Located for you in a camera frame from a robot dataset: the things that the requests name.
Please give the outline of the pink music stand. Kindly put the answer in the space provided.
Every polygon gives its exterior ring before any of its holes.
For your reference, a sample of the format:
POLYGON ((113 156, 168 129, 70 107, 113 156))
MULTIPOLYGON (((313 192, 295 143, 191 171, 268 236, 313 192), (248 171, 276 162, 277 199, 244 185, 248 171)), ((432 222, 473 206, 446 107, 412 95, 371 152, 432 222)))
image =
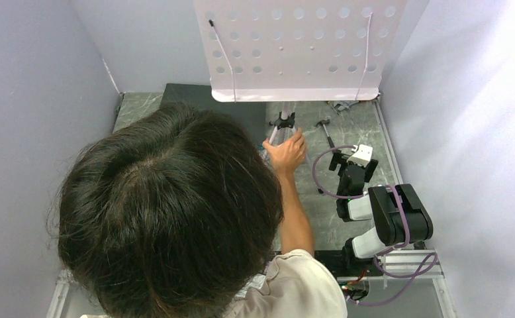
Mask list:
POLYGON ((370 101, 406 1, 195 1, 212 97, 223 103, 370 101))

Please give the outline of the dark network switch box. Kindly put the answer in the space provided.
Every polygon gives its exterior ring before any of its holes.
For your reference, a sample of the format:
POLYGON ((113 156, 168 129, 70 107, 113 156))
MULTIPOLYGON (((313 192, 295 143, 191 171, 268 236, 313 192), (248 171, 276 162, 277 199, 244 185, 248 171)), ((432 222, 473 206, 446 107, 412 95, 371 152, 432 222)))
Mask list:
POLYGON ((161 105, 166 103, 181 103, 200 110, 230 115, 247 130, 255 143, 261 144, 266 138, 265 102, 219 102, 212 96, 210 86, 168 83, 161 105))

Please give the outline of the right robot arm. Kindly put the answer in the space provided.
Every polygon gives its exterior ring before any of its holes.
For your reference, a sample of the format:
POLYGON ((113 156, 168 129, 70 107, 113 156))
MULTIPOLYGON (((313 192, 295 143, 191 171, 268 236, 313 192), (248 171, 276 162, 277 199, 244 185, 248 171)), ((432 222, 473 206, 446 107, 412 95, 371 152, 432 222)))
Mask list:
POLYGON ((410 184, 367 188, 378 161, 361 145, 353 154, 333 150, 329 170, 337 171, 336 213, 345 222, 371 221, 371 228, 349 238, 342 248, 351 261, 432 238, 433 222, 410 184))

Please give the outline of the person's right forearm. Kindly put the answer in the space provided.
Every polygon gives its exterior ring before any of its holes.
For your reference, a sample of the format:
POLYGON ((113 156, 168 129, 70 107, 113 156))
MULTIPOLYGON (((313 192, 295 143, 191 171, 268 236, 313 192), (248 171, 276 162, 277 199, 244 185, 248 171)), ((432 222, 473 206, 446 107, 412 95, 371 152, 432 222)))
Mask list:
POLYGON ((283 201, 283 220, 279 227, 281 252, 304 250, 314 256, 314 235, 297 191, 294 173, 281 171, 277 177, 283 201))

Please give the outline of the person's right hand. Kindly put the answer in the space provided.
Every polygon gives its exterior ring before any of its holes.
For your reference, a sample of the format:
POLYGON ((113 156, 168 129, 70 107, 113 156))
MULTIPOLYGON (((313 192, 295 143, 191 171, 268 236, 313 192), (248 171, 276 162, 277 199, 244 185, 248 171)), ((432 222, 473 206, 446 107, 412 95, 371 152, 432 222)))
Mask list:
POLYGON ((307 155, 307 144, 301 129, 297 129, 292 137, 280 145, 271 145, 266 139, 262 146, 269 153, 271 165, 279 177, 293 175, 307 155))

